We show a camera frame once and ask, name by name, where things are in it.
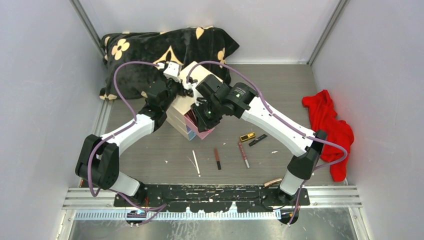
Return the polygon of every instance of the white stick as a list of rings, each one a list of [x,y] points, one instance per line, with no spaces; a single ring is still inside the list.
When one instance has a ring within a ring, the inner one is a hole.
[[[196,163],[196,169],[197,169],[197,174],[200,177],[200,171],[199,171],[199,165],[198,165],[198,160],[196,159],[196,154],[195,151],[193,150],[193,157],[194,157],[194,162]]]

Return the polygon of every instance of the cylindrical object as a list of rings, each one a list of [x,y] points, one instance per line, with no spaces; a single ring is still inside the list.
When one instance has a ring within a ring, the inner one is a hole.
[[[193,157],[194,157],[194,162],[196,163],[197,174],[200,177],[200,170],[199,170],[198,160],[196,158],[196,154],[195,154],[195,151],[194,150],[193,150]]]
[[[240,149],[241,155],[243,156],[244,162],[246,163],[246,167],[249,169],[248,157],[246,156],[245,150],[243,149],[242,143],[238,142],[238,148]]]
[[[218,170],[221,170],[220,156],[218,155],[218,149],[216,147],[215,147],[215,159],[216,159],[216,165],[218,166]]]
[[[282,179],[281,177],[279,177],[279,178],[277,178],[277,179],[274,179],[274,180],[271,180],[271,181],[267,181],[267,182],[265,182],[265,183],[263,184],[263,187],[264,187],[264,188],[267,188],[267,187],[272,186],[272,185],[274,185],[274,184],[278,184],[278,183],[280,183],[282,180],[283,180],[283,179]]]

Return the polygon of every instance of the yellow object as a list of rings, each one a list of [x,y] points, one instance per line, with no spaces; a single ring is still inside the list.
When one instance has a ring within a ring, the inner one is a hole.
[[[240,137],[240,142],[244,143],[246,141],[249,141],[251,139],[256,138],[256,133],[255,132],[251,132],[249,134],[243,135]]]

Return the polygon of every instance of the small box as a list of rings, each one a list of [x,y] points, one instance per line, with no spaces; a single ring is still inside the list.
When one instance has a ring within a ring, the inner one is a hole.
[[[196,64],[197,62],[194,61],[190,63],[188,66],[186,66],[179,73],[179,77],[185,80],[187,77],[187,74],[189,74],[190,69],[192,69],[193,66]],[[193,70],[190,76],[193,79],[198,80],[199,83],[201,83],[203,79],[210,74],[213,74],[213,73],[208,71],[203,66],[197,66]],[[193,121],[188,116],[186,116],[187,112],[191,110],[192,104],[194,104],[195,102],[196,100],[193,97],[178,95],[176,96],[175,100],[166,111],[166,115],[168,116],[166,121],[170,123],[177,131],[179,131],[184,137],[186,137],[189,140],[194,138],[192,137],[193,133],[194,133],[194,136],[197,135],[200,137],[200,139],[204,139],[207,135],[209,135],[215,129],[215,128],[212,128],[209,131],[199,132],[196,125],[193,123]],[[189,133],[189,131],[187,132],[184,131],[182,133],[181,131],[183,131],[184,129],[190,129],[192,133]]]

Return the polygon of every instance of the lip gloss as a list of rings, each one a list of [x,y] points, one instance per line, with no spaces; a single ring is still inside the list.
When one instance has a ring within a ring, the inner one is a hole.
[[[243,156],[244,162],[246,163],[246,167],[249,169],[248,157],[246,156],[245,150],[243,149],[242,143],[238,142],[238,148],[240,148],[241,155]]]

